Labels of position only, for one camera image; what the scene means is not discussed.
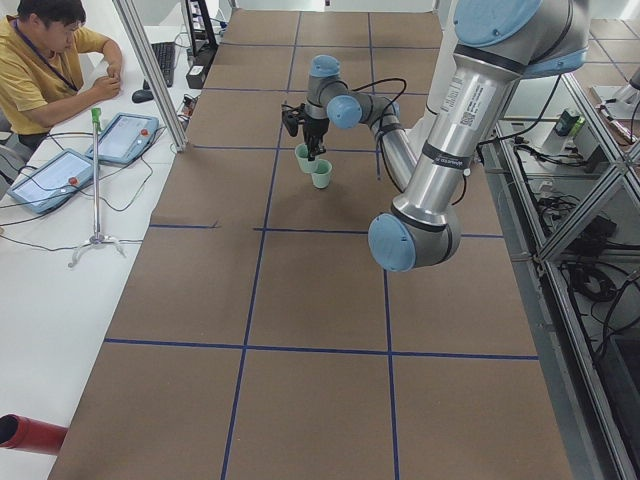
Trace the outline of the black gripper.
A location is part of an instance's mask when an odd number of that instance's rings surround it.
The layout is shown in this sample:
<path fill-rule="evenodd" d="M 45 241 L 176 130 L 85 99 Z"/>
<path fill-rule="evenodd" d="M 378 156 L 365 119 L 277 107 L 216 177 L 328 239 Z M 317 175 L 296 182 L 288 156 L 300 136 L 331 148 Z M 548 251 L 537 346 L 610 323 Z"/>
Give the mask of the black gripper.
<path fill-rule="evenodd" d="M 306 116 L 303 123 L 303 138 L 307 147 L 307 160 L 314 161 L 317 155 L 326 152 L 324 136 L 328 132 L 327 118 L 313 118 Z"/>

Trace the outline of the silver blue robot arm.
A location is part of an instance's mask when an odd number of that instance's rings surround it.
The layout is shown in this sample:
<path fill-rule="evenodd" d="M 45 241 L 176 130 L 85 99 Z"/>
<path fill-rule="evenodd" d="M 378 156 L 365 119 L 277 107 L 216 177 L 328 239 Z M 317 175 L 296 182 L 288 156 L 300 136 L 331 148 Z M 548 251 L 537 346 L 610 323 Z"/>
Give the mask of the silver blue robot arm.
<path fill-rule="evenodd" d="M 584 64 L 590 21 L 587 1 L 458 2 L 452 15 L 455 70 L 419 151 L 411 149 L 393 101 L 351 89 L 336 58 L 313 58 L 300 117 L 285 124 L 289 131 L 303 130 L 309 159 L 324 153 L 331 125 L 369 127 L 400 191 L 389 212 L 369 226 L 371 255 L 383 269 L 437 265 L 456 252 L 461 230 L 452 197 L 476 146 L 521 79 L 561 75 Z"/>

